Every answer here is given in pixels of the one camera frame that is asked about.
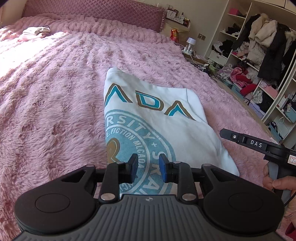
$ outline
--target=sunlight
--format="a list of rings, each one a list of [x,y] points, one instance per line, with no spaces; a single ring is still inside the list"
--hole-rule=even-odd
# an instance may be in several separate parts
[[[58,32],[45,38],[18,42],[18,38],[0,42],[0,78],[27,60],[34,60],[44,49],[53,45],[56,39],[67,35]]]

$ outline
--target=handheld controller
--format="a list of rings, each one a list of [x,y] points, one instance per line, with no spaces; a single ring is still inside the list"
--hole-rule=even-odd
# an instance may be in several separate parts
[[[220,135],[264,153],[273,163],[274,179],[294,174],[294,151],[225,129]],[[191,168],[169,162],[161,154],[162,179],[176,183],[178,194],[120,198],[119,184],[133,183],[137,168],[138,156],[133,154],[128,162],[111,163],[106,169],[86,165],[22,194],[15,203],[22,233],[15,241],[283,240],[275,231],[288,193],[275,194],[211,164]],[[95,199],[97,183],[102,184]]]

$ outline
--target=black gripper pad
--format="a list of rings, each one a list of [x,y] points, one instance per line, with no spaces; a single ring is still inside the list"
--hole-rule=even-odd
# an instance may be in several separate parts
[[[66,234],[38,236],[23,232],[14,241],[283,241],[271,232],[259,237],[238,237],[213,227],[199,207],[185,205],[174,195],[124,195],[102,205],[83,227]]]

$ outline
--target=metal screw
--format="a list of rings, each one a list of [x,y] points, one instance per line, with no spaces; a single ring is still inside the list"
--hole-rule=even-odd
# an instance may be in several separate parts
[[[185,201],[193,201],[194,199],[196,199],[196,196],[192,193],[185,193],[182,195],[182,199]]]
[[[115,195],[113,193],[104,193],[101,195],[101,199],[104,201],[111,201],[115,198]]]

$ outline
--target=black circular pad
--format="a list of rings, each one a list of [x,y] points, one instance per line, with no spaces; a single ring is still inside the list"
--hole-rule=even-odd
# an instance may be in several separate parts
[[[203,207],[217,227],[242,236],[274,232],[284,215],[278,196],[245,180],[215,183]]]
[[[234,209],[241,212],[256,212],[262,205],[263,201],[258,196],[255,196],[252,193],[236,193],[233,194],[229,200],[229,204]]]
[[[49,193],[39,197],[35,205],[42,212],[57,213],[70,205],[70,199],[62,194]]]
[[[15,217],[21,229],[32,234],[59,234],[86,223],[95,207],[83,185],[54,180],[21,195]]]

